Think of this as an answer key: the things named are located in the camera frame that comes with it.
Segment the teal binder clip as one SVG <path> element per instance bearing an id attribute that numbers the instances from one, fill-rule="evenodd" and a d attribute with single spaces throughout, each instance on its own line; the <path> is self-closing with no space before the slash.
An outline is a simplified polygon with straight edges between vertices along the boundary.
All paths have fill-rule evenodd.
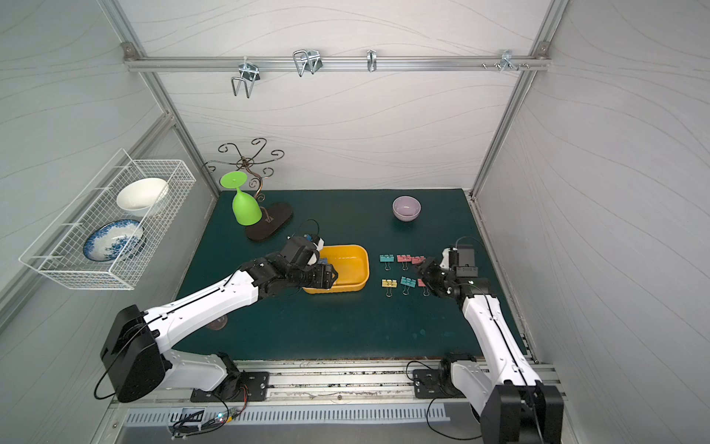
<path id="1" fill-rule="evenodd" d="M 389 271 L 395 262 L 395 255 L 379 255 L 379 262 L 384 265 L 384 270 Z"/>
<path id="2" fill-rule="evenodd" d="M 402 288 L 403 295 L 409 295 L 410 290 L 418 286 L 416 279 L 411 279 L 410 277 L 401 277 L 399 281 L 399 286 Z"/>

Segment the yellow plastic storage box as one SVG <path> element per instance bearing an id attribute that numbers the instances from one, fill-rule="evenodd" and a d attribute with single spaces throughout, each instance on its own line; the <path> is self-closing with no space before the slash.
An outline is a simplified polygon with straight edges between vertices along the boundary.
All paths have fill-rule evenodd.
<path id="1" fill-rule="evenodd" d="M 325 246 L 321 258 L 333 265 L 338 272 L 338 279 L 329 290 L 305 288 L 308 294 L 359 292 L 363 290 L 369 277 L 370 265 L 366 249 L 360 245 Z"/>

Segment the yellow binder clip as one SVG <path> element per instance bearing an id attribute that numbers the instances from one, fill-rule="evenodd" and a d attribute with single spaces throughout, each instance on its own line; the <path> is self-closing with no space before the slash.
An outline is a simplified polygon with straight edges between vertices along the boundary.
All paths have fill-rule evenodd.
<path id="1" fill-rule="evenodd" d="M 386 290 L 386 297 L 391 298 L 394 295 L 395 288 L 398 286 L 398 282 L 395 279 L 383 279 L 381 286 Z"/>

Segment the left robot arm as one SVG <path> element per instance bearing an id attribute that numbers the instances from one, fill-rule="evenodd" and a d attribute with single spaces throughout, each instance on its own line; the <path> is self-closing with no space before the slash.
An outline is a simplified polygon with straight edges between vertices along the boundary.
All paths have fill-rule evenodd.
<path id="1" fill-rule="evenodd" d="M 196 330 L 289 287 L 331 289 L 336 268 L 320 258 L 317 235 L 292 236 L 281 251 L 242 264 L 225 279 L 166 305 L 122 309 L 100 351 L 112 397 L 132 403 L 154 390 L 187 389 L 232 399 L 242 373 L 226 353 L 175 351 Z"/>

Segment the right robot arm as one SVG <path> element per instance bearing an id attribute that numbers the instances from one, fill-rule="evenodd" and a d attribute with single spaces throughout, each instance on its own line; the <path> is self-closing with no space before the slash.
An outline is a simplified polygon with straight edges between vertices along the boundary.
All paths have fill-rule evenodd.
<path id="1" fill-rule="evenodd" d="M 490 281 L 478 276 L 470 247 L 447 248 L 416 266 L 425 288 L 455 301 L 470 325 L 486 368 L 463 354 L 440 364 L 440 387 L 460 392 L 480 424 L 484 443 L 560 443 L 564 401 L 527 362 Z"/>

